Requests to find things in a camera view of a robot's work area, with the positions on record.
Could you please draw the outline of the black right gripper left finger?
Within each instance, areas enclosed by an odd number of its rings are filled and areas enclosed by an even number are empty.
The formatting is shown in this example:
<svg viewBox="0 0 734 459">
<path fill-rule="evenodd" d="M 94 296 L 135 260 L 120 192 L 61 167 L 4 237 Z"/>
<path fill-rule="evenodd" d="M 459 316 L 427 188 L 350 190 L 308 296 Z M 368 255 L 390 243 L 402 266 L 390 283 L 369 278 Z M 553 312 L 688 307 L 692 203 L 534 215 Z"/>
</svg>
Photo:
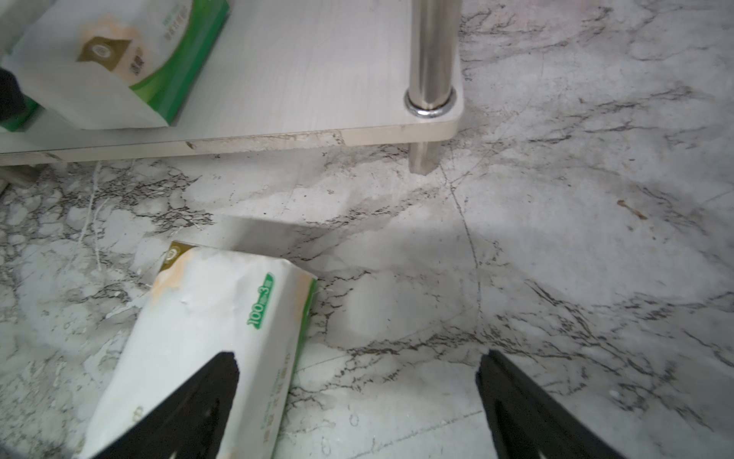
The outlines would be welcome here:
<svg viewBox="0 0 734 459">
<path fill-rule="evenodd" d="M 214 458 L 239 381 L 231 352 L 215 355 L 97 458 Z"/>
</svg>

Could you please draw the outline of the white tissue pack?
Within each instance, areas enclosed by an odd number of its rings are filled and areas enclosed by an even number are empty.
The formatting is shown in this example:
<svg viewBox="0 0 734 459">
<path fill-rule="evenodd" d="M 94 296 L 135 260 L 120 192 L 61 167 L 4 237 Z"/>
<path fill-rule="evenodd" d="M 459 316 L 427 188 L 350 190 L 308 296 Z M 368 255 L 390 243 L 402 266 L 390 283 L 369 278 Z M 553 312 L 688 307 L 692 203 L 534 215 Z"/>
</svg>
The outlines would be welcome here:
<svg viewBox="0 0 734 459">
<path fill-rule="evenodd" d="M 75 128 L 166 127 L 228 16 L 227 1 L 57 1 L 1 66 Z"/>
<path fill-rule="evenodd" d="M 85 432 L 91 458 L 222 354 L 238 380 L 220 458 L 273 455 L 317 278 L 282 258 L 171 244 Z"/>
</svg>

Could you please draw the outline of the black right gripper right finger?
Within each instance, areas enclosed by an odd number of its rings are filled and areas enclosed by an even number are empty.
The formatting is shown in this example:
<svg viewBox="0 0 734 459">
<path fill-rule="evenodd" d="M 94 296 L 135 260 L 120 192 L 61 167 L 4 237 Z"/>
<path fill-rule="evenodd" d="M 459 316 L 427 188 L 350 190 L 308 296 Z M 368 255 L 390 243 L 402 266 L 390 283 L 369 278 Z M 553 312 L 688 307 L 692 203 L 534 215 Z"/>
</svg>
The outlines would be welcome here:
<svg viewBox="0 0 734 459">
<path fill-rule="evenodd" d="M 475 382 L 499 458 L 623 457 L 500 351 L 483 355 Z"/>
</svg>

